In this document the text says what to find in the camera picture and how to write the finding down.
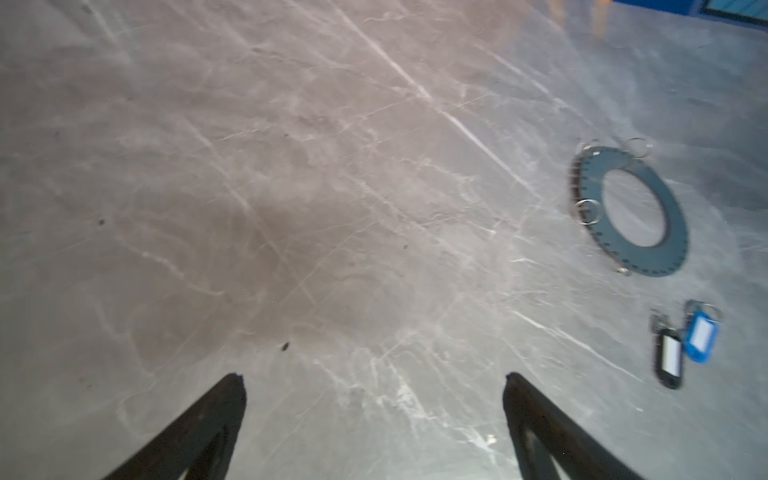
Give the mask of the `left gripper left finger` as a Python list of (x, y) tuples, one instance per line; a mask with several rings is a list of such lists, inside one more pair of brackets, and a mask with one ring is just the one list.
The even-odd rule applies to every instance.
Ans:
[(225, 375), (109, 479), (223, 479), (247, 405), (242, 376)]

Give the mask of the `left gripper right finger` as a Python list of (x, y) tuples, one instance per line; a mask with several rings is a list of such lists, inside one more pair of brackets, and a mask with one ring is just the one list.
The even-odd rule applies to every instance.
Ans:
[(506, 376), (502, 398), (524, 479), (638, 479), (521, 374)]

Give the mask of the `black key tag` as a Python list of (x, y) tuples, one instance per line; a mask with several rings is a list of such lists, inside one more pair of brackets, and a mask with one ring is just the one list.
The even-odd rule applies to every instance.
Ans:
[(680, 332), (669, 317), (653, 310), (650, 328), (655, 340), (654, 371), (658, 381), (666, 388), (677, 390), (683, 385), (683, 344)]

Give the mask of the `blue key tag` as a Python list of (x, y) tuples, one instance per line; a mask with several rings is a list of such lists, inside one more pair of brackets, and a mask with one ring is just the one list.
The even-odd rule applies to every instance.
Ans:
[(690, 299), (684, 305), (684, 313), (687, 319), (685, 352), (693, 362), (706, 363), (714, 350), (723, 312), (710, 303)]

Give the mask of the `perforated metal ring disc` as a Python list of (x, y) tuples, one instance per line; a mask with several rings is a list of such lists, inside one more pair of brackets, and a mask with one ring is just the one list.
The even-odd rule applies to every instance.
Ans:
[[(658, 202), (664, 232), (655, 244), (641, 246), (629, 240), (609, 218), (604, 183), (612, 172), (634, 177)], [(581, 147), (573, 159), (571, 191), (572, 219), (586, 229), (618, 273), (659, 278), (676, 273), (685, 264), (690, 246), (685, 215), (672, 190), (642, 156), (625, 146), (611, 147), (592, 141)]]

